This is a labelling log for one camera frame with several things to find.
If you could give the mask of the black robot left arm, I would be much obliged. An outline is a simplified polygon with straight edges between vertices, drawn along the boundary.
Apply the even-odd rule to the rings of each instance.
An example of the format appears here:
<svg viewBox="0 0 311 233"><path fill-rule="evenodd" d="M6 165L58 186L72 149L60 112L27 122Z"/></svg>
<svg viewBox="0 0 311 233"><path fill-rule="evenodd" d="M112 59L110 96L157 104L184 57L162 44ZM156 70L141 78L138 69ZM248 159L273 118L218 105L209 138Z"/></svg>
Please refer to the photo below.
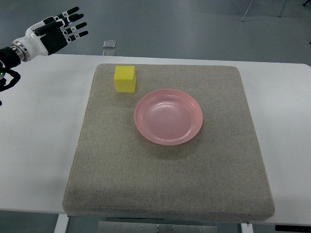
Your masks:
<svg viewBox="0 0 311 233"><path fill-rule="evenodd" d="M19 66L23 58L24 56L22 52L15 45L11 47L5 47L0 50L0 91L1 92L12 88L19 82L21 75L18 72L12 70L12 68ZM7 82L5 78L6 74L12 77L9 83L6 83Z"/></svg>

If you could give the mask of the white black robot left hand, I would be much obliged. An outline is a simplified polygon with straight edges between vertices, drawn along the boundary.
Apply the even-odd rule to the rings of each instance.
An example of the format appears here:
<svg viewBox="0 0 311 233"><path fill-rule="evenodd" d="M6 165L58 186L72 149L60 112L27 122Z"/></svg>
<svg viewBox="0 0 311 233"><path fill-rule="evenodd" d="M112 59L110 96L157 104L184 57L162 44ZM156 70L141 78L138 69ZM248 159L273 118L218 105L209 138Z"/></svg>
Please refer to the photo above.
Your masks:
<svg viewBox="0 0 311 233"><path fill-rule="evenodd" d="M84 17L78 11L79 7L76 6L32 25L26 30L24 37L12 42L11 49L24 62L39 55L47 56L60 51L69 43L88 34L88 31L79 31L87 25L86 22L73 25Z"/></svg>

